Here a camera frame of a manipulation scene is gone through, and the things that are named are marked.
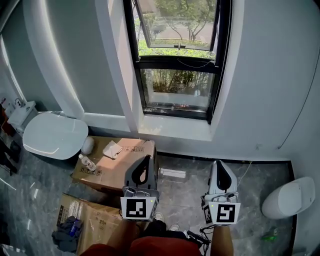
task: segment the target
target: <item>white toilet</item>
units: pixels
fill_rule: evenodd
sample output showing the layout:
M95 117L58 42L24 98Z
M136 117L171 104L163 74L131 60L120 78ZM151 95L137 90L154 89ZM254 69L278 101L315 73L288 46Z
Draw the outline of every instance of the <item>white toilet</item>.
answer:
M298 178L273 191L262 204L262 213L270 219L283 219L307 209L315 200L315 182Z
M47 158L66 160L79 152L88 136L85 122L52 113L41 113L26 126L23 147Z

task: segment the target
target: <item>person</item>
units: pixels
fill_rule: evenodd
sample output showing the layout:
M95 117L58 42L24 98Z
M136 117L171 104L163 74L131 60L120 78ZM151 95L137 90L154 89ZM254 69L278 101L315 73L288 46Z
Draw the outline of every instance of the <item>person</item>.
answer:
M123 219L107 244L94 244L81 256L201 256L198 245L187 239L177 224L166 230L164 216L156 212L153 222L143 230L143 222ZM211 256L233 256L230 229L216 226Z

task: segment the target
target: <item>cardboard box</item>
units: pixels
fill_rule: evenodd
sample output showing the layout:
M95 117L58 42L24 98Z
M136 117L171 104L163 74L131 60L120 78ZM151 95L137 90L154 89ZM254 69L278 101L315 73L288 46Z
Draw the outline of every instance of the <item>cardboard box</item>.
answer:
M119 209L62 194L54 230L70 216L83 221L77 255L82 254L91 245L106 244L122 220Z
M84 183L101 192L116 192L116 194L121 195L122 188L126 185L126 172L135 169L138 166L137 162L144 159L146 155L151 155L157 184L159 165L154 141L98 136L92 136L92 138L94 139L94 148L88 157L96 164L96 170L90 171L78 159L72 174L75 181ZM103 149L110 141L114 141L122 147L122 151L116 159L103 155Z

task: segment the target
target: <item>open window pane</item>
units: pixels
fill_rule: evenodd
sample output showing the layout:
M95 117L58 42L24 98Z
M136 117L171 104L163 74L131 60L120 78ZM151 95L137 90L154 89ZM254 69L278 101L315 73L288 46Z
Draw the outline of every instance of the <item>open window pane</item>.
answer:
M209 51L217 0L134 0L148 48Z
M206 112L213 79L212 73L141 69L141 80L147 107Z

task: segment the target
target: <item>plastic bottle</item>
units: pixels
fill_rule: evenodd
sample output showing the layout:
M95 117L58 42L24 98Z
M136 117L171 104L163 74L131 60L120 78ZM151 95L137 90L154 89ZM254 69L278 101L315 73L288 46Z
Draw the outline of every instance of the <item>plastic bottle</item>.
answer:
M79 154L81 163L83 163L90 171L94 171L97 167L94 162L92 162L87 156Z

